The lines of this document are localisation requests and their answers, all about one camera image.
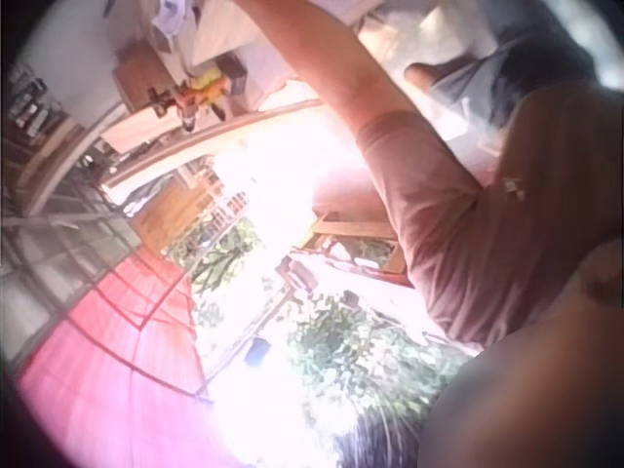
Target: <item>person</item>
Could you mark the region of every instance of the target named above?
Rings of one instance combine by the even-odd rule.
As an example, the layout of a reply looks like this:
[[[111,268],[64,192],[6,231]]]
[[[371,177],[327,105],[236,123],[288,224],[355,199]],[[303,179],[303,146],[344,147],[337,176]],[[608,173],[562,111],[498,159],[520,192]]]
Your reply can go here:
[[[450,339],[487,347],[548,317],[603,244],[621,270],[623,95],[568,52],[576,46],[565,32],[550,55],[566,51],[578,65],[571,76],[562,58],[547,80],[515,81],[541,39],[508,50],[493,87],[502,117],[492,120],[506,140],[493,183],[482,187],[347,26],[304,0],[235,1],[356,137],[409,278]],[[499,99],[506,94],[514,96]]]

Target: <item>shirt sleeve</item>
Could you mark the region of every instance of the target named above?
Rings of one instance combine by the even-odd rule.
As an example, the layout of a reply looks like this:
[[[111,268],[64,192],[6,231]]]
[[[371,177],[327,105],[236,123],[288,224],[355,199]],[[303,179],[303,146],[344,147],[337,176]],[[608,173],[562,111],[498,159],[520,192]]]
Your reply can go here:
[[[453,240],[482,186],[416,112],[375,119],[361,129],[358,146],[397,231],[410,280],[423,292],[430,314],[435,304],[450,305],[444,296],[461,294],[455,263],[468,246]],[[451,327],[437,321],[445,330]]]

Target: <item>red tarp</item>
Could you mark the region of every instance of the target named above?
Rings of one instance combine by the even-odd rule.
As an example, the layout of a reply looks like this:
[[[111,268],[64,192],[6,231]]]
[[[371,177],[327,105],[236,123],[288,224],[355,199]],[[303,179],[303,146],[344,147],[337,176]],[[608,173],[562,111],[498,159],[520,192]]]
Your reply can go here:
[[[33,415],[78,466],[238,466],[223,448],[210,404],[140,372],[191,393],[202,383],[188,279],[137,330],[181,274],[147,250],[135,253],[69,312],[21,373],[19,390]]]

